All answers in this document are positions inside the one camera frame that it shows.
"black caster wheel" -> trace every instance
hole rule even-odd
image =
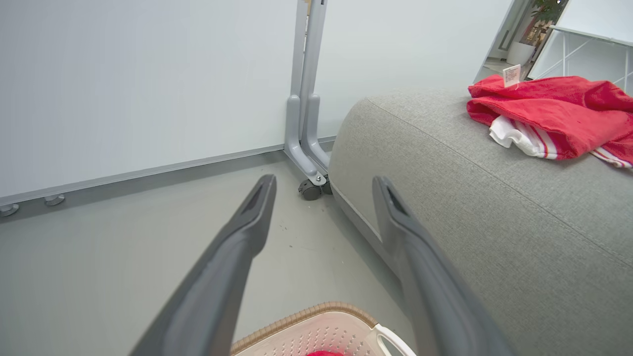
[[[325,194],[332,194],[332,187],[330,186],[330,179],[327,177],[327,174],[324,177],[325,177],[325,184],[321,187],[321,189],[323,190],[323,193],[325,193]]]
[[[312,184],[309,179],[301,182],[299,185],[299,194],[305,200],[317,200],[321,196],[321,188]]]

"red cloth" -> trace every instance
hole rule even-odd
[[[343,354],[337,352],[317,351],[310,353],[307,356],[343,356]]]
[[[555,77],[503,87],[503,78],[492,75],[468,91],[473,120],[490,126],[503,115],[542,129],[555,146],[554,159],[610,153],[616,159],[608,161],[616,167],[633,167],[633,98],[611,82]],[[547,149],[547,140],[541,140]],[[607,152],[593,151],[600,147]]]

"white clothing tag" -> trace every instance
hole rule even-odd
[[[515,84],[518,84],[519,78],[521,77],[521,65],[513,65],[510,68],[505,68],[503,70],[503,86],[509,87]]]

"whiteboard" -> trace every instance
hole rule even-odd
[[[633,1],[571,0],[557,25],[588,34],[633,42]]]
[[[0,3],[0,197],[284,142],[297,1]]]
[[[397,87],[467,87],[511,0],[332,0],[315,94],[318,136],[335,135],[361,98]]]

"white basket handle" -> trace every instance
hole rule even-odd
[[[381,336],[389,340],[389,342],[392,343],[398,349],[398,351],[400,351],[400,353],[402,353],[404,356],[416,356],[415,352],[413,352],[413,350],[409,347],[409,345],[407,345],[393,331],[387,329],[386,327],[380,324],[376,324],[376,326],[373,327],[373,330],[376,332],[376,342],[378,343],[378,346],[380,347],[382,352],[385,354],[385,356],[392,356],[392,355],[387,350],[387,347],[385,346],[385,343],[382,341]]]

